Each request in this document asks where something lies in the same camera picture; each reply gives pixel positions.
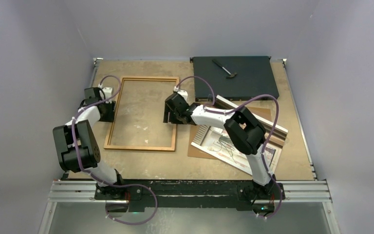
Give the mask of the brown wooden picture frame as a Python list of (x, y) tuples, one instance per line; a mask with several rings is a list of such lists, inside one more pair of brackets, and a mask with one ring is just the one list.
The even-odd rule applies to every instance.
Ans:
[(164, 100), (178, 77), (122, 76), (104, 149), (174, 152), (177, 126), (164, 123)]

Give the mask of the glossy plant photo print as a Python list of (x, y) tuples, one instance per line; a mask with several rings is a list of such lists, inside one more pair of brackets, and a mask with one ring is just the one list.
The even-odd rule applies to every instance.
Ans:
[[(274, 172), (277, 167), (287, 134), (287, 129), (276, 125), (266, 146), (264, 153), (266, 156), (266, 164), (269, 165), (270, 171), (272, 172)], [(225, 130), (199, 125), (199, 129), (191, 145), (232, 167), (249, 175), (251, 174), (250, 165), (246, 156), (234, 147)]]

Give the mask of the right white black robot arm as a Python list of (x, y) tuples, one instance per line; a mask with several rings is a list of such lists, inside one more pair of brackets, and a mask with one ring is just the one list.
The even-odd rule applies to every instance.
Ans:
[(165, 100), (163, 122), (205, 125), (225, 130), (234, 147), (249, 162), (255, 195), (266, 198), (272, 194), (275, 179), (264, 155), (266, 129), (244, 105), (222, 110), (199, 103), (188, 104), (180, 93), (173, 92)]

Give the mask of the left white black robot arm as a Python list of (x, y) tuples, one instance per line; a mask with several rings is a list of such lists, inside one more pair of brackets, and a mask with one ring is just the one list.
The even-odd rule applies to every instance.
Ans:
[(53, 129), (60, 167), (64, 171), (83, 172), (97, 182), (102, 192), (121, 199), (126, 192), (121, 174), (101, 160), (101, 151), (92, 127), (97, 122), (114, 121), (116, 102), (110, 87), (87, 88), (77, 114)]

